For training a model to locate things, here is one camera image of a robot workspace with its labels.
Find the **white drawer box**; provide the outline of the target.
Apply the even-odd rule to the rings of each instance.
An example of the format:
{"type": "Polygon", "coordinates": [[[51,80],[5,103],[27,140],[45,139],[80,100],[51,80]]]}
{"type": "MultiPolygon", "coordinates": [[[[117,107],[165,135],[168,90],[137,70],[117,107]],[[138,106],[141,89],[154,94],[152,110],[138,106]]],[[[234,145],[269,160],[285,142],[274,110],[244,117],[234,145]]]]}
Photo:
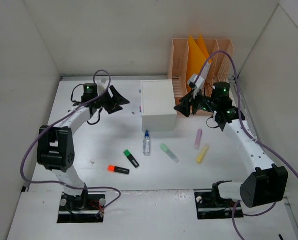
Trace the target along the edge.
{"type": "Polygon", "coordinates": [[[171,132],[175,129],[177,112],[172,80],[141,81],[142,131],[171,132]]]}

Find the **clear spray bottle blue cap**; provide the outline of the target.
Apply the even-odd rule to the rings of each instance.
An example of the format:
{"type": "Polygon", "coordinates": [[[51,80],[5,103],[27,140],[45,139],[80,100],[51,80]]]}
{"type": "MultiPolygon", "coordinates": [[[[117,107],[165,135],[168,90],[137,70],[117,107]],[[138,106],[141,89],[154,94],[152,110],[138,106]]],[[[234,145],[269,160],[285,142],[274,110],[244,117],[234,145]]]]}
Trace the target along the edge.
{"type": "Polygon", "coordinates": [[[146,130],[144,133],[144,139],[143,139],[143,154],[145,156],[150,155],[150,137],[149,137],[149,132],[146,130]]]}

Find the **orange document folder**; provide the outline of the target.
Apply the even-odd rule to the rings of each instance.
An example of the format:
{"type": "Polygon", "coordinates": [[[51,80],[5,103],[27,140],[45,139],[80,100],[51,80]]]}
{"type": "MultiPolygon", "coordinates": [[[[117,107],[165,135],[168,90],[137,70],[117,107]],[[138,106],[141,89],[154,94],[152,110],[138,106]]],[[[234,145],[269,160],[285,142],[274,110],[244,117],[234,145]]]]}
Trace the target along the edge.
{"type": "Polygon", "coordinates": [[[194,39],[191,35],[188,37],[188,62],[187,62],[187,72],[186,81],[188,81],[194,74],[198,74],[205,63],[206,59],[209,57],[204,39],[200,33],[198,39],[194,39]]]}

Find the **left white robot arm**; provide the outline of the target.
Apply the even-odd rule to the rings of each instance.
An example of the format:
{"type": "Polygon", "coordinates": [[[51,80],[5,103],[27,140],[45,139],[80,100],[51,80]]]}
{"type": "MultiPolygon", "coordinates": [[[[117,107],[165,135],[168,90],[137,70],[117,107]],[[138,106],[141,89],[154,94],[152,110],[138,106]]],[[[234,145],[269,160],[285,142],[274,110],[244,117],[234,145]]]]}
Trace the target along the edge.
{"type": "Polygon", "coordinates": [[[74,101],[69,117],[49,128],[38,140],[37,163],[51,171],[64,184],[64,194],[78,210],[87,207],[86,185],[73,167],[75,158],[73,135],[95,113],[105,110],[109,115],[121,111],[130,102],[113,86],[105,92],[103,83],[85,83],[80,101],[74,101]]]}

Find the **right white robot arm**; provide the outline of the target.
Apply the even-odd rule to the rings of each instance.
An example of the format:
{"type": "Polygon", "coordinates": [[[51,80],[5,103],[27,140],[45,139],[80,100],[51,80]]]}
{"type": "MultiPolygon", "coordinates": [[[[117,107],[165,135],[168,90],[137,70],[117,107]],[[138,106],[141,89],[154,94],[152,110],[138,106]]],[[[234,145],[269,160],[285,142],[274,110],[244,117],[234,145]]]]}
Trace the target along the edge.
{"type": "Polygon", "coordinates": [[[220,130],[231,140],[247,170],[248,178],[243,183],[222,183],[210,193],[210,200],[221,206],[228,199],[240,200],[248,208],[272,204],[283,200],[288,171],[278,167],[253,139],[241,110],[233,105],[229,96],[230,85],[217,82],[211,96],[190,82],[191,91],[174,107],[186,117],[198,111],[212,113],[220,130]]]}

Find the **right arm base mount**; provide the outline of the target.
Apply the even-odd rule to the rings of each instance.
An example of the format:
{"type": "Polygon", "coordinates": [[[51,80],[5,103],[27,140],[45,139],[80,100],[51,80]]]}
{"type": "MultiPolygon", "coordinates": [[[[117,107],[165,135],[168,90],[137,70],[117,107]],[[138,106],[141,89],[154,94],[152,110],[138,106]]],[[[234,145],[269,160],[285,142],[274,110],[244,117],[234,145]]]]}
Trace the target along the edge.
{"type": "Polygon", "coordinates": [[[198,190],[194,192],[198,220],[231,219],[235,201],[223,199],[215,191],[198,190]]]}

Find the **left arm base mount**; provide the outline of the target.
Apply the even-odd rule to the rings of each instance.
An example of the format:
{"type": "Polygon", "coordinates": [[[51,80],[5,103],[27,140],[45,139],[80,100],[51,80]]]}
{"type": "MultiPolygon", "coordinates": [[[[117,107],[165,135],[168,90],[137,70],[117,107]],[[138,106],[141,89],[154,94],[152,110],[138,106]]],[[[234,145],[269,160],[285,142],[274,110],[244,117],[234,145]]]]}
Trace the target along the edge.
{"type": "Polygon", "coordinates": [[[103,192],[83,191],[81,196],[61,194],[58,208],[58,224],[102,223],[103,207],[106,204],[103,192]]]}

